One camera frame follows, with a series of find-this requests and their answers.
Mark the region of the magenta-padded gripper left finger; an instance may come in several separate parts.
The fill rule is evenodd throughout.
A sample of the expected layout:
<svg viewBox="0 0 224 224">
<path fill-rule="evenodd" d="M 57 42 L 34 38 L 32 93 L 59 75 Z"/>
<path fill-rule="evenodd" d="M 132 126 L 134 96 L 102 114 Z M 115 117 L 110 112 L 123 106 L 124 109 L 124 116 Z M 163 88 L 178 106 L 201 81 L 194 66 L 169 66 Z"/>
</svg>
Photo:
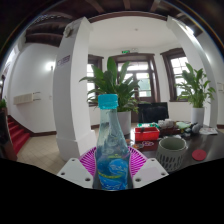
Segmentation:
<svg viewBox="0 0 224 224">
<path fill-rule="evenodd" d="M 92 148 L 79 158 L 70 158 L 58 176 L 84 188 L 93 188 L 96 172 L 96 148 Z"/>
</svg>

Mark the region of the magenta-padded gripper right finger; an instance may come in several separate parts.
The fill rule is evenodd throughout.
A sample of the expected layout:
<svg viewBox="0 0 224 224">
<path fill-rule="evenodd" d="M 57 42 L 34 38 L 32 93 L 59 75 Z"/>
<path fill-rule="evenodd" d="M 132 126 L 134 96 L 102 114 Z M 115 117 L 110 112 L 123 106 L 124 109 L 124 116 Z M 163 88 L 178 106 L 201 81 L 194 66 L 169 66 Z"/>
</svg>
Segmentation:
<svg viewBox="0 0 224 224">
<path fill-rule="evenodd" d="M 168 175 L 155 158 L 147 158 L 135 148 L 130 151 L 128 188 L 136 189 Z"/>
</svg>

